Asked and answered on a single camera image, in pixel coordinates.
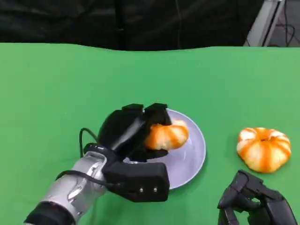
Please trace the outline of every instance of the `black curtain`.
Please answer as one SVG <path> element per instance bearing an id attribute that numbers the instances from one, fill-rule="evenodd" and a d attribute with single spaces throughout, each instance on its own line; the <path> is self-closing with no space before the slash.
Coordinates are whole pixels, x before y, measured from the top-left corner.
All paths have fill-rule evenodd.
<path id="1" fill-rule="evenodd" d="M 115 4 L 121 9 L 117 14 Z M 263 0 L 0 0 L 0 41 L 133 51 L 241 46 L 262 4 Z M 117 31 L 120 20 L 124 30 Z"/>

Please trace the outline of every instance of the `black cable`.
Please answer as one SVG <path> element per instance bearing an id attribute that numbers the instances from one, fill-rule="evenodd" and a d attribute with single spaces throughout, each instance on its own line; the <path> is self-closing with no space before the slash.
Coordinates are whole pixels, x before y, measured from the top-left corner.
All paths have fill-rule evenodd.
<path id="1" fill-rule="evenodd" d="M 298 41 L 298 43 L 300 42 L 300 40 L 295 36 L 296 29 L 295 29 L 295 27 L 294 27 L 293 25 L 290 25 L 290 24 L 277 24 L 276 26 L 277 26 L 277 27 L 284 27 L 284 28 L 287 26 L 287 27 L 292 28 L 292 32 L 291 32 L 291 33 L 289 32 L 289 30 L 287 31 L 287 33 L 290 34 L 291 37 L 290 37 L 290 39 L 287 41 L 286 47 L 290 46 L 290 44 L 291 44 L 293 38 L 296 39 L 296 40 Z"/>
<path id="2" fill-rule="evenodd" d="M 87 179 L 87 180 L 89 180 L 89 181 L 91 181 L 93 183 L 96 183 L 96 184 L 99 184 L 99 185 L 103 185 L 103 186 L 105 186 L 107 188 L 109 188 L 109 187 L 119 188 L 121 186 L 121 183 L 115 183 L 115 184 L 113 184 L 113 183 L 107 183 L 107 182 L 105 182 L 103 180 L 97 180 L 97 179 L 95 179 L 95 178 L 87 175 L 86 173 L 83 173 L 83 172 L 80 172 L 80 171 L 76 171 L 76 170 L 66 170 L 66 171 L 63 171 L 63 172 L 61 172 L 56 177 L 55 180 L 58 180 L 59 178 L 61 178 L 64 175 L 76 175 L 76 176 L 79 176 L 79 177 L 83 177 L 83 178 L 85 178 L 85 179 Z"/>
<path id="3" fill-rule="evenodd" d="M 247 42 L 248 46 L 250 47 L 250 43 L 249 43 L 249 41 L 248 41 L 248 38 L 246 38 L 246 42 Z"/>
<path id="4" fill-rule="evenodd" d="M 97 136 L 88 128 L 81 128 L 79 132 L 79 147 L 80 147 L 80 158 L 83 157 L 83 132 L 86 131 L 88 132 L 96 142 L 98 142 Z"/>
<path id="5" fill-rule="evenodd" d="M 286 45 L 286 47 L 288 47 L 288 41 L 287 41 L 287 32 L 288 32 L 287 25 L 288 25 L 288 21 L 287 21 L 286 9 L 287 9 L 287 0 L 285 0 L 283 12 L 284 12 L 284 15 L 285 15 L 285 45 Z"/>

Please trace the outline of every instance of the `metal frame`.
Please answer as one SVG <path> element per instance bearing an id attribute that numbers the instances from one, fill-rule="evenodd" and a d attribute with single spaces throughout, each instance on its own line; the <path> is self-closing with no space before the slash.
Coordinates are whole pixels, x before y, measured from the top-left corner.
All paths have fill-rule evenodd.
<path id="1" fill-rule="evenodd" d="M 266 0 L 248 33 L 244 46 L 268 46 L 286 0 Z"/>

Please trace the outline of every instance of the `green tablecloth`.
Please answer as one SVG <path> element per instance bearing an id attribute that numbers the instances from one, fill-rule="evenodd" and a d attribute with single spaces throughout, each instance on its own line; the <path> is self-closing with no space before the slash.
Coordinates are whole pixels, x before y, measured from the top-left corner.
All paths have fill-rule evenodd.
<path id="1" fill-rule="evenodd" d="M 107 193 L 81 225 L 216 225 L 222 192 L 238 169 L 249 171 L 236 153 L 244 127 L 276 128 L 290 137 L 287 165 L 258 176 L 287 198 L 300 221 L 299 59 L 291 48 L 115 52 L 0 44 L 2 224 L 21 224 L 56 175 L 72 167 L 80 128 L 97 132 L 114 109 L 153 102 L 198 124 L 207 143 L 202 170 L 164 203 Z"/>

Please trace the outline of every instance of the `robotic arm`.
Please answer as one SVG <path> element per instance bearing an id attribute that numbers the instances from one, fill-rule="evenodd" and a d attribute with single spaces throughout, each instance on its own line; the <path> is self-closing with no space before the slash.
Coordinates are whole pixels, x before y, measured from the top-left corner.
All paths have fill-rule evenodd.
<path id="1" fill-rule="evenodd" d="M 169 179 L 163 163 L 123 163 L 126 157 L 146 162 L 167 154 L 148 150 L 143 144 L 152 124 L 171 124 L 166 108 L 153 104 L 143 110 L 142 105 L 132 104 L 109 115 L 98 136 L 94 135 L 96 143 L 81 147 L 81 158 L 71 170 L 58 175 L 24 224 L 76 225 L 106 190 L 133 202 L 166 201 Z M 234 210 L 247 211 L 250 225 L 297 225 L 286 199 L 243 170 L 225 190 L 218 208 L 219 225 L 239 225 Z"/>
<path id="2" fill-rule="evenodd" d="M 218 225 L 239 225 L 234 214 L 249 213 L 250 225 L 297 225 L 287 200 L 263 185 L 263 180 L 239 170 L 218 204 Z"/>
<path id="3" fill-rule="evenodd" d="M 152 124 L 171 124 L 166 108 L 153 104 L 143 110 L 142 105 L 132 104 L 109 115 L 97 143 L 87 144 L 72 170 L 58 175 L 24 224 L 76 225 L 106 190 L 133 202 L 166 201 L 170 185 L 163 163 L 123 163 L 126 157 L 146 162 L 167 154 L 143 144 Z"/>

